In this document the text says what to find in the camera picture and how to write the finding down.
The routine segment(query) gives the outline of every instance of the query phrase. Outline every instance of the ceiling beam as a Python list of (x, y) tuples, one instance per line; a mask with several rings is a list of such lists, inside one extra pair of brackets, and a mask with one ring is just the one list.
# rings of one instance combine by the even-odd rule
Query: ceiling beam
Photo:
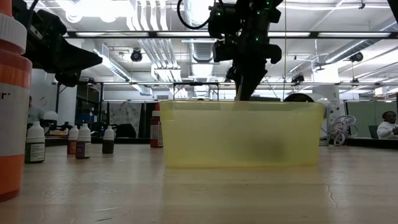
[[(270, 31), (270, 39), (398, 39), (398, 32)], [(68, 31), (66, 39), (212, 39), (207, 31)]]

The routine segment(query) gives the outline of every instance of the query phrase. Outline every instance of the security camera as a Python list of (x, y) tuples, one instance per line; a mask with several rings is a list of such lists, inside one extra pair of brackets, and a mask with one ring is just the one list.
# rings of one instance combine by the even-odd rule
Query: security camera
[(141, 49), (134, 49), (130, 58), (133, 62), (140, 62), (142, 60)]
[(351, 62), (360, 62), (360, 61), (363, 60), (363, 54), (362, 54), (361, 52), (358, 52), (358, 53), (352, 55), (352, 56), (349, 58), (349, 60), (350, 60)]

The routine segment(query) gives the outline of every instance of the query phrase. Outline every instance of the small bottle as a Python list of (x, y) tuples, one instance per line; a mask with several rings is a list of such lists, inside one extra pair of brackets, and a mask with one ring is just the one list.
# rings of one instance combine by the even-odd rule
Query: small bottle
[(108, 126), (104, 134), (104, 141), (102, 143), (102, 153), (112, 154), (114, 149), (114, 131), (111, 126)]
[(83, 127), (79, 130), (79, 136), (76, 144), (76, 159), (88, 159), (90, 158), (90, 147), (91, 147), (91, 131), (87, 124), (83, 124)]
[(152, 118), (150, 119), (150, 147), (163, 147), (160, 111), (153, 111)]
[(77, 138), (79, 136), (79, 129), (75, 125), (70, 131), (69, 131), (69, 138), (68, 138), (68, 149), (67, 149), (67, 154), (68, 155), (75, 155), (76, 154), (76, 145), (77, 145)]
[(44, 129), (40, 122), (34, 121), (33, 126), (27, 130), (25, 144), (25, 163), (36, 164), (45, 160)]

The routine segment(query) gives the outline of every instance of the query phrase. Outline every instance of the black cable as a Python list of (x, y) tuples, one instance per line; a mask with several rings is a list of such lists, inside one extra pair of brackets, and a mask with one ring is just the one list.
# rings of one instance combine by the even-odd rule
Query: black cable
[(220, 4), (221, 8), (223, 9), (224, 13), (226, 14), (226, 9), (225, 9), (223, 0), (218, 0), (218, 2), (219, 2), (219, 4)]
[(34, 1), (32, 2), (32, 4), (30, 5), (30, 8), (29, 8), (29, 16), (28, 16), (29, 21), (28, 21), (28, 24), (27, 24), (27, 26), (26, 26), (27, 29), (29, 29), (29, 28), (30, 28), (30, 25), (32, 24), (33, 13), (35, 12), (34, 9), (35, 9), (35, 7), (36, 7), (36, 5), (37, 5), (38, 2), (39, 2), (39, 0), (34, 0)]
[(184, 19), (182, 18), (182, 16), (181, 16), (181, 3), (182, 3), (182, 0), (178, 0), (178, 3), (177, 3), (177, 15), (178, 15), (178, 18), (180, 19), (181, 23), (182, 23), (185, 27), (187, 27), (187, 28), (189, 28), (189, 29), (193, 29), (193, 30), (195, 30), (195, 29), (201, 29), (202, 27), (204, 27), (205, 25), (207, 25), (207, 23), (209, 23), (210, 18), (208, 18), (202, 25), (199, 25), (199, 26), (196, 26), (196, 27), (193, 27), (193, 26), (191, 26), (190, 24), (187, 24), (187, 23), (184, 21)]

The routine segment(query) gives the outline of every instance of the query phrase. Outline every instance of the robotic arm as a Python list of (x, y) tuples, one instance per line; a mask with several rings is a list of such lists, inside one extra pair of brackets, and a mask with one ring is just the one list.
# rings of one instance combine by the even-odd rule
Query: robotic arm
[(23, 56), (32, 62), (33, 68), (55, 73), (61, 84), (75, 86), (82, 70), (102, 63), (98, 55), (70, 45), (63, 38), (67, 28), (58, 16), (44, 10), (34, 12), (23, 0), (13, 0), (12, 16), (27, 29)]
[[(275, 64), (282, 58), (282, 50), (270, 44), (268, 37), (270, 23), (279, 22), (281, 13), (276, 7), (282, 1), (237, 0), (236, 4), (225, 4), (218, 0), (210, 7), (209, 19), (192, 27), (183, 21), (180, 14), (182, 0), (178, 0), (177, 14), (186, 27), (200, 29), (208, 23), (210, 36), (218, 39), (213, 47), (214, 61), (233, 60), (226, 78), (235, 81), (239, 100), (249, 100), (267, 73), (267, 59)], [(398, 1), (388, 2), (398, 21)]]

